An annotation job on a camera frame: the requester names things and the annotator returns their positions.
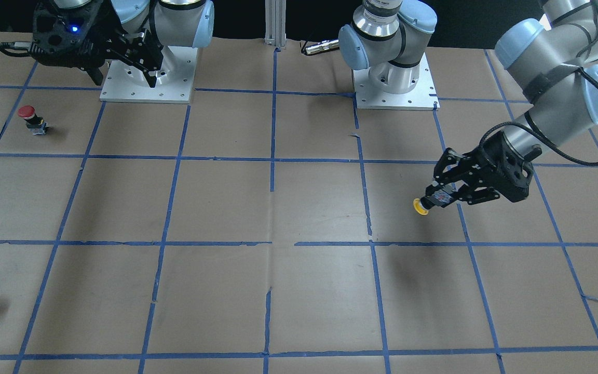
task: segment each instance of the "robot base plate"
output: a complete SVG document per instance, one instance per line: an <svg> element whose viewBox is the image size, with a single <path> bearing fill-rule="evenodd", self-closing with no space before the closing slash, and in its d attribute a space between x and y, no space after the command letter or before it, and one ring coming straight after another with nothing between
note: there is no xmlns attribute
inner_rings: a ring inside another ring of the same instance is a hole
<svg viewBox="0 0 598 374"><path fill-rule="evenodd" d="M193 92L198 49L189 47L169 47L169 49L173 56L164 58L154 88L149 88L142 73L137 69L121 61L112 61L100 93L100 100L189 104ZM167 74L161 75L163 71L167 71Z"/></svg>
<svg viewBox="0 0 598 374"><path fill-rule="evenodd" d="M375 87L368 78L370 68L352 71L357 93L357 108L403 111L432 111L436 106L439 108L440 102L437 99L426 55L423 55L420 66L422 75L417 85L410 92L401 95L384 92Z"/></svg>

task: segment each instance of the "metal cylinder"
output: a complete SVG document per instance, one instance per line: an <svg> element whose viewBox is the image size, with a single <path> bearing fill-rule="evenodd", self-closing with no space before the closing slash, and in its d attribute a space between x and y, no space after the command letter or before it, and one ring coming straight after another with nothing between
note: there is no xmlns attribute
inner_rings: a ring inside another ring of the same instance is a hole
<svg viewBox="0 0 598 374"><path fill-rule="evenodd" d="M90 1L91 0L53 0L59 9L73 9L81 7Z"/></svg>

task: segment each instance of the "black cable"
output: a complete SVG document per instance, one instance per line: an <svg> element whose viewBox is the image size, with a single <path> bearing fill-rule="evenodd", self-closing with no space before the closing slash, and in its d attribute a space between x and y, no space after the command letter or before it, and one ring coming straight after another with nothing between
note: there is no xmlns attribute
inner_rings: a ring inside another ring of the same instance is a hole
<svg viewBox="0 0 598 374"><path fill-rule="evenodd" d="M14 53L14 52L10 52L11 50L21 50L21 49L15 49L13 47L13 45L15 44L15 42L4 42L4 43L0 43L0 52L2 52L3 54L10 56L10 57L29 57L31 55L29 55L29 52L22 52L22 53Z"/></svg>
<svg viewBox="0 0 598 374"><path fill-rule="evenodd" d="M576 57L581 57L583 55L583 53L588 52L589 50L592 49L592 47L596 44L596 42L598 42L598 0L590 0L590 2L592 3L592 7L594 7L595 9L595 25L596 25L596 34L594 36L594 39L592 39L592 41L586 45L585 48L581 49L579 53L576 54Z"/></svg>
<svg viewBox="0 0 598 374"><path fill-rule="evenodd" d="M589 83L591 83L598 90L598 82L590 74L586 73L586 71L582 67L580 67L578 69L578 73L580 73L583 76L583 78L585 78ZM581 159L577 159L572 156L569 156L568 154L565 154L564 152L560 151L560 149L558 149L558 146L555 145L555 143L551 142L550 139L546 138L545 135L539 134L538 132L532 130L531 128L527 128L523 125L520 125L520 123L515 123L515 122L501 123L500 125L493 126L493 128L491 128L491 130L486 131L486 134L484 134L484 136L479 141L479 148L482 149L482 151L483 151L484 150L483 146L484 146L484 142L486 141L486 138L488 138L488 136L491 135L495 130L497 130L501 127L505 127L505 126L515 126L517 128L521 128L525 132L527 132L530 135L532 135L533 137L537 138L540 142L544 143L552 151L555 151L555 153L562 156L563 158L568 159L572 163L576 163L576 164L584 165L584 166L598 166L598 162L590 163L588 161L582 161Z"/></svg>

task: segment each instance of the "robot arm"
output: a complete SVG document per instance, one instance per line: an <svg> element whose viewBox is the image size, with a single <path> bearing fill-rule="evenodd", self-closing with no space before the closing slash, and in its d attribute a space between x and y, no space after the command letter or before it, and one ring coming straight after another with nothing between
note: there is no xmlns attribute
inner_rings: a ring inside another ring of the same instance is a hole
<svg viewBox="0 0 598 374"><path fill-rule="evenodd" d="M41 0L30 43L0 43L13 57L78 67L96 85L106 59L122 61L156 86L164 45L206 47L213 33L211 0Z"/></svg>
<svg viewBox="0 0 598 374"><path fill-rule="evenodd" d="M534 175L532 161L598 125L598 0L539 0L552 29L534 19L511 28L498 41L498 59L534 106L511 123L491 129L466 154L446 149L435 166L434 181L415 210L455 201L479 204L506 197L522 201ZM494 130L501 131L487 138Z"/></svg>
<svg viewBox="0 0 598 374"><path fill-rule="evenodd" d="M417 85L420 62L435 31L437 15L419 0L363 0L338 42L353 70L371 68L380 92L401 95Z"/></svg>

